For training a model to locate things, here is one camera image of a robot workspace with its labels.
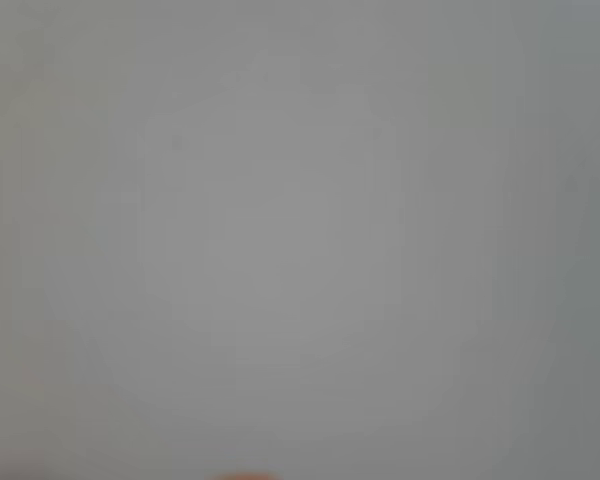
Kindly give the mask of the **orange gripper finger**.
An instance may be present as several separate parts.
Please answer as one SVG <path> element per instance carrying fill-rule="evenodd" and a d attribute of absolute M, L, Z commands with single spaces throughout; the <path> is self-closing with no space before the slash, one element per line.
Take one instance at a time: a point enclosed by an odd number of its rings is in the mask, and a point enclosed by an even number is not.
<path fill-rule="evenodd" d="M 231 471 L 213 477 L 213 480 L 280 480 L 281 477 L 267 471 Z"/>

